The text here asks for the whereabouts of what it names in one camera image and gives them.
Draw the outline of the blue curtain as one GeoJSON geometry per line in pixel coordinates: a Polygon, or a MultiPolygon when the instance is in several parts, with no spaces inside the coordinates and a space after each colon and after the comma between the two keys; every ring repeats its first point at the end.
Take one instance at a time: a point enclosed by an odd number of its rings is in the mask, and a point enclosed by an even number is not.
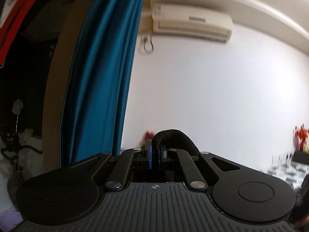
{"type": "Polygon", "coordinates": [[[60,164],[121,148],[143,0],[94,0],[74,51],[60,122],[60,164]]]}

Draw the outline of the red flower decoration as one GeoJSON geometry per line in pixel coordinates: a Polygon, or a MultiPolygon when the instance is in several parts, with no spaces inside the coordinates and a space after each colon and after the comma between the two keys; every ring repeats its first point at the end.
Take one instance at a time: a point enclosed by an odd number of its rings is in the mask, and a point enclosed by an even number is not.
{"type": "Polygon", "coordinates": [[[308,128],[302,124],[300,127],[295,127],[293,131],[293,143],[296,151],[304,152],[308,139],[308,128]]]}

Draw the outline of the red hanging garment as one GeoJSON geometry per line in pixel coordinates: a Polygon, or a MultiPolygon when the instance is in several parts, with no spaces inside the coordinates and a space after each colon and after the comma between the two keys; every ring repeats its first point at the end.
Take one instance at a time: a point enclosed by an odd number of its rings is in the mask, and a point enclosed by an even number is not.
{"type": "Polygon", "coordinates": [[[1,12],[1,67],[19,28],[36,0],[5,0],[1,12]]]}

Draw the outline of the black garment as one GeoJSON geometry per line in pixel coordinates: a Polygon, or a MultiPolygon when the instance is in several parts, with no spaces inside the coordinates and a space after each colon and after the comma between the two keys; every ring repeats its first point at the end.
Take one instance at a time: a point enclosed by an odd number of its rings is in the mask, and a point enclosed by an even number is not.
{"type": "Polygon", "coordinates": [[[177,129],[163,130],[155,134],[152,142],[152,162],[159,162],[159,146],[165,146],[168,150],[168,159],[175,159],[174,154],[169,154],[170,149],[180,149],[188,152],[190,156],[198,156],[199,150],[194,142],[185,133],[177,129]]]}

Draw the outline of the white wall air conditioner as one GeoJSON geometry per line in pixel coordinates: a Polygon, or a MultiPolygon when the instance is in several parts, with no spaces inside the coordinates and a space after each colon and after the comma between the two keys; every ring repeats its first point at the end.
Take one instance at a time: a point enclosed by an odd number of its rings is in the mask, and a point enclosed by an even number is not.
{"type": "Polygon", "coordinates": [[[228,42],[234,30],[230,15],[186,5],[155,4],[152,19],[156,34],[197,37],[221,43],[228,42]]]}

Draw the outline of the geometric patterned tablecloth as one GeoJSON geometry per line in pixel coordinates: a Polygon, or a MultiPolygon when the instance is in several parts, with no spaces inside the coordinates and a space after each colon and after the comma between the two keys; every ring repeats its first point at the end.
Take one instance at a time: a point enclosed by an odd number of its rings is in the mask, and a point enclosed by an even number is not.
{"type": "Polygon", "coordinates": [[[308,164],[294,161],[294,153],[272,157],[272,165],[264,173],[285,181],[297,192],[308,175],[308,164]]]}

